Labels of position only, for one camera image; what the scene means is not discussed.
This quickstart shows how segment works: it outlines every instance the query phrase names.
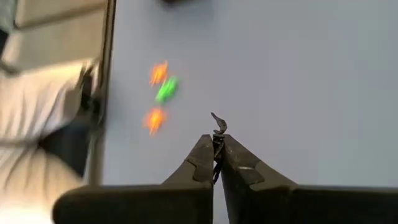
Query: green bead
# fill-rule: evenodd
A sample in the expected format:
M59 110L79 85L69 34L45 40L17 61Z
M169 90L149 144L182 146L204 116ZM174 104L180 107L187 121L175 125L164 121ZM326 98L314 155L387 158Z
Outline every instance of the green bead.
M177 77L170 77L163 83L162 87L157 92L155 101L158 103L164 103L171 99L177 91L179 81L180 80Z

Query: metal frame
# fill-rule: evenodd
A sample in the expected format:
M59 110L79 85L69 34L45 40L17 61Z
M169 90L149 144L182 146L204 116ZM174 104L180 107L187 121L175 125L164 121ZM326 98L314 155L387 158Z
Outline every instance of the metal frame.
M106 122L106 107L108 104L108 86L111 73L111 59L113 49L114 19L116 15L116 0L108 0L106 6L106 16L104 17L103 48L101 50L101 59L99 60L98 87L93 93L93 99L99 106L96 119L93 120L93 134L91 136L89 184L98 185L102 179L103 167L103 141L104 126Z

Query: white cloth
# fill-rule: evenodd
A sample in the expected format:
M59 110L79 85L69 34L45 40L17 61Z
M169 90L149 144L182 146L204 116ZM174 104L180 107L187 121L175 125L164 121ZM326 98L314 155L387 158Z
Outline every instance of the white cloth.
M0 77L0 142L32 142L71 121L80 104L81 62Z
M36 142L71 121L83 63L0 75L0 223L51 223L55 201L81 179Z

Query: light blue surface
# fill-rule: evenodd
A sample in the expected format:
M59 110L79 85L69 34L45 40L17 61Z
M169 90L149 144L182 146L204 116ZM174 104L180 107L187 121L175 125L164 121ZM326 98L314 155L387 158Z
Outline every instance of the light blue surface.
M161 183L203 133L228 132L301 184L398 186L398 1L118 0L105 184ZM180 90L151 138L149 73ZM221 183L215 223L227 223Z

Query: plastic piece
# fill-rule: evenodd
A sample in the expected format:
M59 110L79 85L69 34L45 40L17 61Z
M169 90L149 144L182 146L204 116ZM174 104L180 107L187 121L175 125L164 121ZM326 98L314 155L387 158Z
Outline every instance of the plastic piece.
M153 86L155 84L164 83L167 79L167 70L169 68L169 63L165 61L162 64L155 65L154 70L152 72L152 79L150 81L150 85Z
M149 129L149 134L153 135L166 121L166 114L160 108L152 109L152 111L146 116L144 120L145 128Z
M171 99L174 96L174 93L177 91L178 83L180 80L177 77L170 77L165 83L163 83L160 90L156 95L156 102L164 103L167 100Z

